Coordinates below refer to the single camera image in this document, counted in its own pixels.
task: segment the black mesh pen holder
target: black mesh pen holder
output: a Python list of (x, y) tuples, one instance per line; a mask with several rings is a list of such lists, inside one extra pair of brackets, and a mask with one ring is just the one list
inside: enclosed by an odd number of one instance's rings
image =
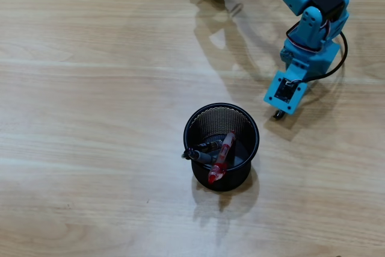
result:
[(230, 191), (240, 186), (251, 170), (251, 160), (259, 146), (259, 131), (253, 118), (242, 108), (232, 104), (211, 104), (196, 111), (189, 119), (183, 134), (185, 149), (197, 144), (223, 139), (234, 131), (235, 148), (229, 153), (230, 166), (222, 179), (213, 184), (208, 182), (210, 165), (191, 161), (197, 180), (214, 191)]

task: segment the pen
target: pen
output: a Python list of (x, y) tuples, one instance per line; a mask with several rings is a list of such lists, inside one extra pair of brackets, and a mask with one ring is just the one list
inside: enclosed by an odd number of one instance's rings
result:
[(202, 153), (192, 148), (188, 149), (188, 156), (195, 162), (211, 165), (216, 159), (208, 153)]
[(231, 146), (235, 141), (235, 133), (233, 131), (229, 132), (226, 138), (223, 141), (222, 148), (219, 152), (218, 158), (214, 165), (212, 165), (209, 172), (209, 184), (214, 183), (215, 181), (221, 179), (226, 173), (227, 163), (226, 157), (229, 153)]
[[(209, 153), (214, 150), (219, 150), (222, 146), (222, 143), (223, 142), (221, 140), (216, 140), (210, 141), (209, 143), (198, 144), (196, 146), (193, 146), (192, 148), (202, 153)], [(190, 157), (188, 156), (188, 149), (184, 151), (184, 153), (182, 154), (182, 158), (190, 159)]]

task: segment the red pen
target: red pen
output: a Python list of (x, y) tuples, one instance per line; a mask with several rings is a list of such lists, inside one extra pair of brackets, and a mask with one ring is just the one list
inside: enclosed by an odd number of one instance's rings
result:
[(212, 184), (215, 181), (221, 179), (226, 173), (227, 163), (225, 163), (225, 160), (234, 141), (235, 133), (231, 131), (227, 134), (226, 138), (223, 141), (222, 148), (219, 152), (217, 161), (211, 167), (211, 170), (209, 172), (209, 184)]

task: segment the wood grain surface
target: wood grain surface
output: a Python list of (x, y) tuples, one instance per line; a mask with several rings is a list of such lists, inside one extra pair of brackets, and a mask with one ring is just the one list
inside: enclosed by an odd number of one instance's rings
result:
[[(350, 13), (345, 69), (273, 122), (282, 0), (0, 0), (0, 257), (384, 257), (385, 0)], [(213, 102), (261, 137), (222, 194), (180, 158)]]

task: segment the blue robotic arm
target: blue robotic arm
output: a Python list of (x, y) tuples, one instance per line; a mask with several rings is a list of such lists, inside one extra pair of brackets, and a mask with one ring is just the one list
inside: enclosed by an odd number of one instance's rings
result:
[[(307, 82), (327, 76), (327, 71), (340, 49), (333, 39), (342, 33), (349, 17), (349, 0), (283, 1), (295, 15), (302, 14), (302, 17), (287, 32), (288, 38), (281, 50), (286, 72), (277, 72), (264, 99), (278, 108), (274, 116), (276, 119), (280, 119), (285, 113), (295, 112), (305, 94)], [(343, 40), (346, 58), (347, 41), (344, 36)]]

